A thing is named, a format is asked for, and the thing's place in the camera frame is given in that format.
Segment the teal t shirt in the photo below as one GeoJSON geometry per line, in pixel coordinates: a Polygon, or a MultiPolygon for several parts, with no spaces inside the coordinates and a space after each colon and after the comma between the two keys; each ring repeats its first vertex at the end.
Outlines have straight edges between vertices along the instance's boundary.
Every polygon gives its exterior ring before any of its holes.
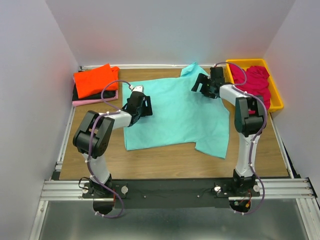
{"type": "Polygon", "coordinates": [[[224,159],[230,137],[230,112],[222,99],[193,92],[199,74],[197,63],[183,68],[179,77],[133,82],[150,97],[152,115],[124,128],[127,151],[195,143],[201,153],[224,159]]]}

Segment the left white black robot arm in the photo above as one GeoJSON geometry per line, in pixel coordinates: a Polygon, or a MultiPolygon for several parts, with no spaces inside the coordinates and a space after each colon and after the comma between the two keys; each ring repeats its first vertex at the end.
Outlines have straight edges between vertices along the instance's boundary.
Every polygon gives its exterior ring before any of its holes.
{"type": "Polygon", "coordinates": [[[105,152],[113,130],[128,128],[140,118],[153,115],[151,97],[143,93],[142,86],[136,87],[127,103],[115,112],[98,113],[88,111],[79,125],[72,143],[82,154],[90,176],[88,183],[79,186],[88,198],[116,196],[112,176],[106,164],[105,152]]]}

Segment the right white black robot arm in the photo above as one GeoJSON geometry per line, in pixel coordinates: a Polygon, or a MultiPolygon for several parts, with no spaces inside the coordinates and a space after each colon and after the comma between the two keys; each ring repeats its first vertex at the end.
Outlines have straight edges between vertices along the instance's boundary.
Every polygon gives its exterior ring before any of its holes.
{"type": "Polygon", "coordinates": [[[226,83],[222,67],[211,67],[210,75],[198,74],[193,92],[208,98],[221,98],[235,107],[234,127],[239,135],[238,159],[228,187],[223,190],[241,196],[253,190],[257,174],[255,159],[260,136],[267,124],[267,109],[261,96],[255,96],[226,83]]]}

